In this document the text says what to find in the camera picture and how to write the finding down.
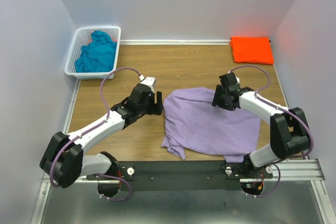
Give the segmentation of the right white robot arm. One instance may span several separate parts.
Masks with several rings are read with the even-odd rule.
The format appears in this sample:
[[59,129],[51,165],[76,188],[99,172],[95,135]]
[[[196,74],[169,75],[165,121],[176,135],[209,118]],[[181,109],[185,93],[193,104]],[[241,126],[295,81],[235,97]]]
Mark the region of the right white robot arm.
[[302,109],[277,105],[249,87],[242,88],[233,72],[220,76],[219,80],[212,106],[229,111],[244,109],[270,127],[270,143],[246,154],[242,163],[227,164],[226,171],[252,178],[271,163],[312,149],[313,140]]

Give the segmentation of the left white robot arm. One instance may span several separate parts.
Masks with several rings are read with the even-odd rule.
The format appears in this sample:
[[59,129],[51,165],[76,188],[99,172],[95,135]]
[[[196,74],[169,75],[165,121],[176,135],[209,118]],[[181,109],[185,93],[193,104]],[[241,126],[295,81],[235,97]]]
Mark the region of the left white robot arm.
[[155,84],[154,77],[147,77],[133,88],[128,97],[109,107],[100,119],[75,132],[55,133],[39,164],[49,175],[51,184],[67,188],[79,177],[93,174],[112,179],[117,171],[112,158],[107,154],[87,155],[87,152],[144,115],[161,115],[162,93],[154,90]]

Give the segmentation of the purple t shirt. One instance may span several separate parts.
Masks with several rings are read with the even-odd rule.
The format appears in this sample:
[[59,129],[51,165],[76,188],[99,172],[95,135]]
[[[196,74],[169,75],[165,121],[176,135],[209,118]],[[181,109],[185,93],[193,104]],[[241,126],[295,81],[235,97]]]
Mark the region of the purple t shirt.
[[260,118],[244,109],[213,106],[214,94],[203,87],[179,89],[164,99],[162,147],[181,159],[189,149],[223,156],[231,163],[241,163],[244,155],[256,150]]

